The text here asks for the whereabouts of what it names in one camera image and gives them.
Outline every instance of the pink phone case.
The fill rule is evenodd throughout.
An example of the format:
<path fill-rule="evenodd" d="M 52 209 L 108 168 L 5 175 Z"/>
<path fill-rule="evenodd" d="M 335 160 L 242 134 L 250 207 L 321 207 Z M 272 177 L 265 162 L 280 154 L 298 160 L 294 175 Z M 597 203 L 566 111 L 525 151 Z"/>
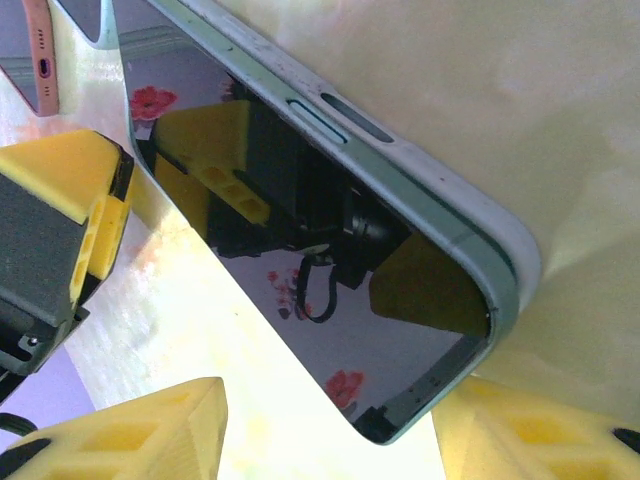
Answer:
<path fill-rule="evenodd" d="M 39 117 L 58 113 L 58 78 L 53 45 L 53 25 L 47 0 L 22 0 L 27 17 L 31 56 L 38 92 Z"/>

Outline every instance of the charging port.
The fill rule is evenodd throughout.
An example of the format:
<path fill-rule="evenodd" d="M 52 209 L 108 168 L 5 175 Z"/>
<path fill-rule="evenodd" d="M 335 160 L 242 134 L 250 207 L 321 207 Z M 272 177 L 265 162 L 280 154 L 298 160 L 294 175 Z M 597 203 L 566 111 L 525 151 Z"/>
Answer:
<path fill-rule="evenodd" d="M 43 58 L 38 62 L 38 70 L 42 78 L 48 78 L 51 75 L 51 69 L 49 68 L 49 60 Z"/>

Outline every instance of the table surface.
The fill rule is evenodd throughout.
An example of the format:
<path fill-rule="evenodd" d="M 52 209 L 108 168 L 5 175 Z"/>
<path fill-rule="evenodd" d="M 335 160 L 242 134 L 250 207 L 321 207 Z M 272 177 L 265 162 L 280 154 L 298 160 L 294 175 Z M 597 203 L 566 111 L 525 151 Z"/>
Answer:
<path fill-rule="evenodd" d="M 204 16 L 211 2 L 184 1 Z M 482 373 L 640 423 L 637 2 L 222 3 L 533 231 L 543 283 Z M 52 14 L 63 114 L 36 119 L 0 76 L 0 144 L 83 126 L 128 146 L 118 52 L 92 49 Z M 443 478 L 429 416 L 389 447 L 363 442 L 138 180 L 144 223 L 129 222 L 91 320 L 68 342 L 98 407 L 220 375 L 230 403 L 221 478 Z"/>

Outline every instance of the phone screen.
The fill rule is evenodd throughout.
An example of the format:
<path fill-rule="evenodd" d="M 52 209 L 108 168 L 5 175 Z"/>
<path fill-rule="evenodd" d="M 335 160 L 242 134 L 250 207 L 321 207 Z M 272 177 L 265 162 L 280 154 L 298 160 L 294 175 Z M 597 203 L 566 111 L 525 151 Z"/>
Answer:
<path fill-rule="evenodd" d="M 38 90 L 31 35 L 23 2 L 0 2 L 0 68 L 34 111 L 38 111 Z"/>
<path fill-rule="evenodd" d="M 345 419 L 395 438 L 486 348 L 483 294 L 152 5 L 113 4 L 149 172 Z"/>

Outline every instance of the cable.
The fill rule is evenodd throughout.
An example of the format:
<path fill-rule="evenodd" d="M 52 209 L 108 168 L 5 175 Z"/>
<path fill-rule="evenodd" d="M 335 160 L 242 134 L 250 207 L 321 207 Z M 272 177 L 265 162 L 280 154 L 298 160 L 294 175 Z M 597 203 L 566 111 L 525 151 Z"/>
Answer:
<path fill-rule="evenodd" d="M 336 311 L 338 306 L 338 281 L 336 279 L 336 267 L 335 265 L 331 269 L 329 275 L 329 303 L 326 310 L 314 317 L 307 312 L 307 286 L 309 284 L 309 274 L 311 273 L 311 266 L 315 256 L 306 255 L 300 263 L 300 273 L 298 274 L 298 282 L 296 284 L 296 304 L 300 311 L 309 320 L 315 323 L 324 323 L 329 320 Z"/>
<path fill-rule="evenodd" d="M 24 437 L 38 430 L 38 427 L 33 422 L 18 415 L 0 413 L 0 429 Z"/>

